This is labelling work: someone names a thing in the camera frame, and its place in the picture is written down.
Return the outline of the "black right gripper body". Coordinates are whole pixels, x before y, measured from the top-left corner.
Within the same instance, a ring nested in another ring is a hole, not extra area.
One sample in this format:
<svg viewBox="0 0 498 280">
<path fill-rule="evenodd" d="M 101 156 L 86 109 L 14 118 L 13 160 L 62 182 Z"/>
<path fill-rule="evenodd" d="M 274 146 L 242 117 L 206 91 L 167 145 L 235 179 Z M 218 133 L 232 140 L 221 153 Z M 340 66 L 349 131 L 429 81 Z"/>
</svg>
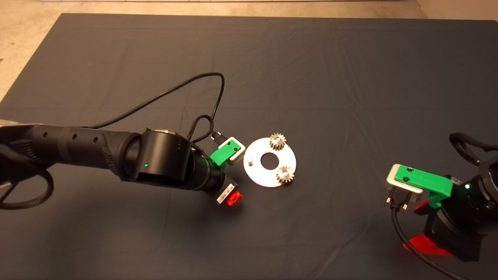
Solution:
<svg viewBox="0 0 498 280">
<path fill-rule="evenodd" d="M 474 193 L 456 192 L 438 208 L 425 206 L 424 234 L 459 260 L 478 262 L 482 241 L 489 234 L 483 202 Z"/>
</svg>

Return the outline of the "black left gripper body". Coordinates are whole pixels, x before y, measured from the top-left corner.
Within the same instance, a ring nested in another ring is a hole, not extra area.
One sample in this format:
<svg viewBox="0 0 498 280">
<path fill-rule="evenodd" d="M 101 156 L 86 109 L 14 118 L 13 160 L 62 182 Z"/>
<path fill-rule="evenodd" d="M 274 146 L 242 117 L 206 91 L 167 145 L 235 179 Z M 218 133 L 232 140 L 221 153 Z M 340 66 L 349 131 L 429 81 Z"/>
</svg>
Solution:
<svg viewBox="0 0 498 280">
<path fill-rule="evenodd" d="M 192 146 L 190 156 L 189 190 L 206 193 L 217 205 L 228 205 L 226 198 L 232 191 L 238 191 L 238 184 L 197 145 Z"/>
</svg>

